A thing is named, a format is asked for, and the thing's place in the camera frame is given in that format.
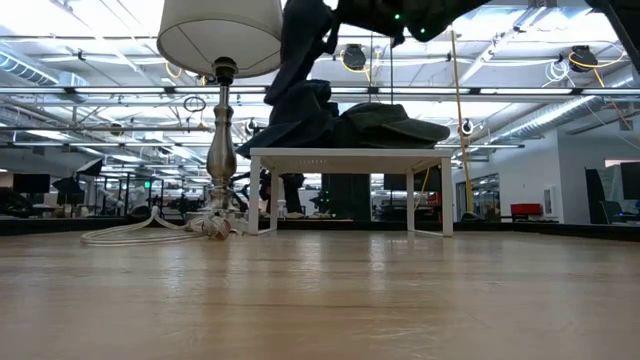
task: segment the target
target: white lampshade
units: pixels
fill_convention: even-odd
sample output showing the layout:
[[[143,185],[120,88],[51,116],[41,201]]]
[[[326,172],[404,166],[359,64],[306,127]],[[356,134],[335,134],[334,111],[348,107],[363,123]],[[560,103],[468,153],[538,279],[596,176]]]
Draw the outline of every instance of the white lampshade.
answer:
[[[237,78],[253,77],[280,67],[281,29],[280,0],[165,0],[158,50],[198,74],[228,57]]]

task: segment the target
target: white table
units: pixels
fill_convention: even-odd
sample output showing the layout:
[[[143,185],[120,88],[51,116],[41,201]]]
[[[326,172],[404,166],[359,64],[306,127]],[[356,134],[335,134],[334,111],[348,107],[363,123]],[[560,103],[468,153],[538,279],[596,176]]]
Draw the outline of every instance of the white table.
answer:
[[[249,234],[259,235],[278,228],[278,177],[280,174],[406,174],[407,230],[453,236],[453,190],[451,151],[389,149],[251,149],[251,188],[249,194]],[[415,228],[414,174],[434,165],[442,165],[442,233]],[[269,229],[258,230],[260,170],[271,171],[271,218]]]

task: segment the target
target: table leg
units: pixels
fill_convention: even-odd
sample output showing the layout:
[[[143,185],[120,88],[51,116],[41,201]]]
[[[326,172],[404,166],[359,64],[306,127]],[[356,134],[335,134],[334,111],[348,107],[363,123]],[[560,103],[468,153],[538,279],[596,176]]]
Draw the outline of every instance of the table leg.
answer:
[[[278,199],[280,192],[280,175],[275,171],[271,171],[271,219],[269,223],[269,230],[276,230],[278,228]]]
[[[251,176],[249,177],[249,235],[258,235],[260,220],[260,157],[251,157]]]
[[[442,159],[442,235],[453,236],[453,180],[451,159]]]
[[[415,197],[414,197],[414,185],[413,180],[414,175],[413,171],[409,170],[407,172],[407,230],[415,231],[416,230],[416,211],[415,211]]]

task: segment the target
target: yellow pole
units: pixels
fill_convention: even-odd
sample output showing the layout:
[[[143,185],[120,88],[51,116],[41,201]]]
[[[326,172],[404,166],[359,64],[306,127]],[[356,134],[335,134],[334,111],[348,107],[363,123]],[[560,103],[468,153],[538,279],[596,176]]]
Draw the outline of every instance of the yellow pole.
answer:
[[[460,79],[458,77],[458,53],[456,52],[456,32],[451,26],[451,47],[453,49],[453,75],[456,83],[456,99],[458,103],[458,135],[460,137],[460,151],[462,153],[462,164],[464,165],[464,175],[467,180],[467,212],[473,212],[473,198],[471,192],[471,174],[469,173],[469,161],[464,136],[462,133],[462,104],[460,101]]]

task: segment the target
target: wooden table surface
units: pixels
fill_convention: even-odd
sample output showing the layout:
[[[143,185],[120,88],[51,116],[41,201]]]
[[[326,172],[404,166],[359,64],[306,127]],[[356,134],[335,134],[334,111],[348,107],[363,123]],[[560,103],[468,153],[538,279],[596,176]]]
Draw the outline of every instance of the wooden table surface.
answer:
[[[149,230],[153,236],[161,230]],[[0,359],[640,359],[640,243],[0,238]]]

